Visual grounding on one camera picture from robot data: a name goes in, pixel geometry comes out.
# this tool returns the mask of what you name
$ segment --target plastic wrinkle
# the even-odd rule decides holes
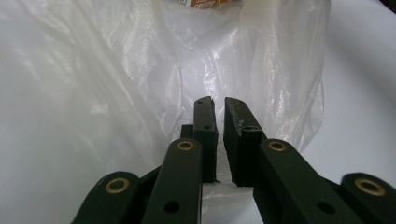
[[[229,96],[303,150],[322,121],[329,11],[328,0],[1,2],[0,222],[70,223],[104,175],[160,165],[207,95],[220,135]],[[204,185],[203,223],[241,223],[255,204],[231,183],[221,142],[218,179]]]

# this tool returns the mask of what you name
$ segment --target translucent plastic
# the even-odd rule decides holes
[[[270,137],[304,149],[321,123],[330,2],[0,3],[0,222],[70,223],[92,186],[161,164],[192,103],[247,102]],[[203,222],[237,223],[251,189],[204,186]]]

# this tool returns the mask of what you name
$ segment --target white surface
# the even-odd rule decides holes
[[[332,1],[324,120],[303,156],[337,183],[363,172],[396,187],[396,16],[379,1]]]

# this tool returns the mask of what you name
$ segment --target white plastic bag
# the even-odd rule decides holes
[[[326,0],[205,10],[164,0],[0,3],[0,222],[69,223],[102,176],[160,165],[194,100],[247,102],[299,149],[321,122]],[[204,223],[240,223],[251,189],[204,186]]]

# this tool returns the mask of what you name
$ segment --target screw hole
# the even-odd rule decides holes
[[[325,203],[325,202],[319,202],[318,209],[320,209],[320,211],[322,211],[326,214],[334,214],[335,213],[334,207],[331,206],[329,203]]]
[[[128,186],[129,186],[128,179],[123,177],[114,178],[106,184],[106,191],[111,194],[121,193],[125,191],[128,188]]]
[[[178,211],[179,208],[180,208],[180,205],[178,205],[177,202],[169,202],[169,203],[165,204],[165,206],[163,207],[163,210],[167,214],[174,214]]]
[[[384,196],[386,193],[385,189],[382,188],[381,185],[377,184],[376,182],[370,179],[365,179],[365,178],[356,179],[355,185],[361,191],[374,196]]]
[[[183,141],[183,142],[179,142],[177,143],[177,148],[180,150],[190,150],[194,147],[194,144],[192,142],[189,141]]]
[[[271,148],[272,150],[275,150],[275,151],[284,151],[284,150],[286,150],[286,146],[283,145],[280,142],[270,142],[268,147]]]

